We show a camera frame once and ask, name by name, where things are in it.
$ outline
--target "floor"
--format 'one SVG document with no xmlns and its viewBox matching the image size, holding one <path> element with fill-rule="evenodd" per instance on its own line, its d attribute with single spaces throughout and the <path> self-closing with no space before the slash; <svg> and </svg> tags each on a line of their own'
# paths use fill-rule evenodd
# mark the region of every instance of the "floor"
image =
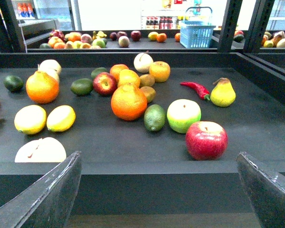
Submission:
<svg viewBox="0 0 285 228">
<path fill-rule="evenodd" d="M 254 213 L 73 215 L 66 228 L 261 228 Z"/>
</svg>

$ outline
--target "lemon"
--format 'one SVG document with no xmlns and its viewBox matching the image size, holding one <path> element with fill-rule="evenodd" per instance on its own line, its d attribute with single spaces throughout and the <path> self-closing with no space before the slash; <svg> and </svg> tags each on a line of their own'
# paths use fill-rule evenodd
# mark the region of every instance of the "lemon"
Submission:
<svg viewBox="0 0 285 228">
<path fill-rule="evenodd" d="M 36 134 L 46 125 L 47 113 L 38 105 L 29 105 L 20 109 L 14 119 L 16 129 L 24 134 Z"/>
<path fill-rule="evenodd" d="M 71 106 L 56 107 L 47 118 L 47 128 L 52 132 L 64 132 L 69 129 L 76 119 L 76 113 Z"/>
<path fill-rule="evenodd" d="M 148 38 L 151 41 L 156 41 L 157 35 L 158 35 L 158 32 L 150 32 L 149 35 L 148 35 Z"/>
</svg>

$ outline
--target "blue plastic basket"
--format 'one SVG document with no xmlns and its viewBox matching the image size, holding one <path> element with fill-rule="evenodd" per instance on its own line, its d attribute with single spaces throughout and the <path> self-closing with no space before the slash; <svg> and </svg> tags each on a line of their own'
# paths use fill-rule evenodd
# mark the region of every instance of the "blue plastic basket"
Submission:
<svg viewBox="0 0 285 228">
<path fill-rule="evenodd" d="M 189 9 L 194 8 L 209 8 L 212 15 L 212 9 L 210 7 L 189 7 Z M 210 41 L 212 38 L 213 29 L 215 25 L 210 24 L 211 16 L 208 22 L 201 20 L 182 20 L 180 24 L 180 43 L 185 48 L 209 48 Z"/>
</svg>

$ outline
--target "basket handle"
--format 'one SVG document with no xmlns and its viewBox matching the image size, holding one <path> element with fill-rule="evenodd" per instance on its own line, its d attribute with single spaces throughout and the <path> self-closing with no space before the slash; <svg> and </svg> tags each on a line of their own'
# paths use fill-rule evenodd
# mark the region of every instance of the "basket handle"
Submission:
<svg viewBox="0 0 285 228">
<path fill-rule="evenodd" d="M 211 12 L 211 14 L 209 16 L 209 20 L 208 20 L 208 24 L 209 24 L 210 20 L 212 19 L 212 9 L 209 6 L 191 6 L 186 10 L 185 18 L 186 18 L 186 13 L 188 12 L 188 10 L 190 10 L 190 9 L 204 9 L 204 8 L 210 9 L 210 12 Z"/>
</svg>

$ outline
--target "red chili pepper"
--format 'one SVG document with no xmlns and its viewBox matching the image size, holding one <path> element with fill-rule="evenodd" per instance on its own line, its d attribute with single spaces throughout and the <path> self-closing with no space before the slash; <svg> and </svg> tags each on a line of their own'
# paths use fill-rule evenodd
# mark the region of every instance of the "red chili pepper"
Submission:
<svg viewBox="0 0 285 228">
<path fill-rule="evenodd" d="M 194 89 L 198 93 L 200 99 L 208 101 L 210 100 L 210 93 L 208 89 L 206 89 L 203 85 L 195 82 L 181 82 L 180 84 L 182 86 L 187 86 L 191 89 Z"/>
</svg>

